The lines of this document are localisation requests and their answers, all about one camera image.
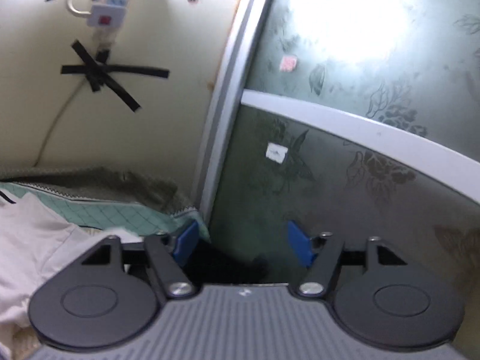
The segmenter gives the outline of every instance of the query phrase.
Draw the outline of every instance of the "white sheet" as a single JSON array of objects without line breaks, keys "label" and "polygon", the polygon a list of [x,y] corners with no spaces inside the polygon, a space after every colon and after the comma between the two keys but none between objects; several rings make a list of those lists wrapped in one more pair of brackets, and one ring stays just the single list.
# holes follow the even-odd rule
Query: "white sheet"
[{"label": "white sheet", "polygon": [[91,237],[35,195],[2,192],[16,202],[0,199],[0,353],[8,360],[14,333],[30,325],[28,301],[38,287],[108,235],[123,243],[141,239],[122,228]]}]

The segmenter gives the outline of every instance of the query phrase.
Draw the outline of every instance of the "blue clip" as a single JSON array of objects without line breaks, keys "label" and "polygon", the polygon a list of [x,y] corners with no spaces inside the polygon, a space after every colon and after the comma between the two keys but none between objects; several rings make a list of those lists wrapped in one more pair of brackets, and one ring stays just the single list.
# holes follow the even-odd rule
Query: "blue clip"
[{"label": "blue clip", "polygon": [[294,221],[289,221],[287,226],[291,248],[300,260],[300,264],[309,268],[317,257],[311,249],[310,237],[307,237]]},{"label": "blue clip", "polygon": [[179,266],[184,266],[187,263],[188,258],[197,246],[199,238],[200,230],[197,221],[192,221],[185,230],[177,234],[172,256]]}]

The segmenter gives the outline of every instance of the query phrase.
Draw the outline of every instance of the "round black pad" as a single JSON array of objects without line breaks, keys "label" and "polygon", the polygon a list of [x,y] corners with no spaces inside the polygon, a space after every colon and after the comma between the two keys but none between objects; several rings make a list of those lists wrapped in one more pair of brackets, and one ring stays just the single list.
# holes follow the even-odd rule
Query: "round black pad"
[{"label": "round black pad", "polygon": [[340,288],[334,309],[357,337],[389,349],[430,347],[451,339],[464,312],[452,288],[411,265],[367,271]]},{"label": "round black pad", "polygon": [[41,340],[61,349],[109,347],[140,333],[157,312],[152,289],[121,268],[67,267],[33,295],[29,318]]}]

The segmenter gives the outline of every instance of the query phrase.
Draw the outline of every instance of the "sticker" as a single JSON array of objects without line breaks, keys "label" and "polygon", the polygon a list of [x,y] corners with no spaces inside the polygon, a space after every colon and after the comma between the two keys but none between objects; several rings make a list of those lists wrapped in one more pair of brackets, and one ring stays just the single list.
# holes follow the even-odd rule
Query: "sticker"
[{"label": "sticker", "polygon": [[285,160],[285,156],[289,149],[285,146],[277,145],[276,143],[268,143],[267,152],[265,157],[271,159],[272,161],[278,162],[281,164]]},{"label": "sticker", "polygon": [[291,72],[297,67],[297,57],[294,55],[284,55],[280,62],[280,71]]}]

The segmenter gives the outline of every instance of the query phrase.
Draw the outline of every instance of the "white metal frame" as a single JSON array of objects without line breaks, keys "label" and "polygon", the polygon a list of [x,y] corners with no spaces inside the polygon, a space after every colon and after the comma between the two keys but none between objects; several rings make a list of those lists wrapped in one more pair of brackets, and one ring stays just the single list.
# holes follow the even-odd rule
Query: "white metal frame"
[{"label": "white metal frame", "polygon": [[241,0],[208,110],[191,198],[209,222],[251,52],[269,0]]},{"label": "white metal frame", "polygon": [[241,103],[375,150],[480,203],[480,163],[431,140],[338,109],[269,93],[244,90]]}]

